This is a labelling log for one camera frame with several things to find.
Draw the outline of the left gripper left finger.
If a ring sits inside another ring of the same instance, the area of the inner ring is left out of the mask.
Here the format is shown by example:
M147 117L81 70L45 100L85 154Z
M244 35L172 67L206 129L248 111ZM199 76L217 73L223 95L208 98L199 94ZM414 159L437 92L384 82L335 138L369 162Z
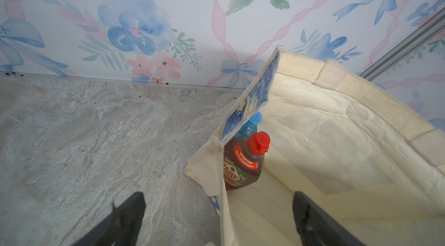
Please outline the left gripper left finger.
M142 192L133 193L86 235L76 246L135 246L140 233L146 202Z

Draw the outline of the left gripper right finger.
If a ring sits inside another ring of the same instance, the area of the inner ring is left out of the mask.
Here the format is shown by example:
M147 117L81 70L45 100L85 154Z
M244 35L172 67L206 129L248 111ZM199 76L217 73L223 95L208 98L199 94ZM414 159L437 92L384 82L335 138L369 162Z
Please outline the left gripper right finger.
M296 230L304 246L363 245L303 192L294 193L292 210Z

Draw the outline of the cream shopping bag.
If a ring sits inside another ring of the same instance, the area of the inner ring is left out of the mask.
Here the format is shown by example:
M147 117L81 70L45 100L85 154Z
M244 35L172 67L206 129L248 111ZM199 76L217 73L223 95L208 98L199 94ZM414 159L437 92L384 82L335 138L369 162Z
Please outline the cream shopping bag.
M257 112L271 138L261 175L227 190L224 147ZM334 60L277 47L185 173L213 202L224 246L303 246L295 192L365 246L442 246L444 130Z

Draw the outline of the dark red Fairy bottle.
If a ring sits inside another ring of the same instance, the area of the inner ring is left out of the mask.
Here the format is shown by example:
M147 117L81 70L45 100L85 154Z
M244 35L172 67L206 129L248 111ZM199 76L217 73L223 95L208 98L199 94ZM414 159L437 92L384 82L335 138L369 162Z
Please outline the dark red Fairy bottle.
M225 145L223 177L227 190L244 188L259 179L270 144L270 136L262 131L233 138Z

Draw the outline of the blue bottle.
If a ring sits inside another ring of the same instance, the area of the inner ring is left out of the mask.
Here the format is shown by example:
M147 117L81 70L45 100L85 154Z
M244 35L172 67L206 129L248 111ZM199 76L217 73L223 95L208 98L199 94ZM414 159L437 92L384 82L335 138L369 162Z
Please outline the blue bottle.
M253 115L234 135L234 138L250 137L257 132L258 125L262 122L263 117L260 112Z

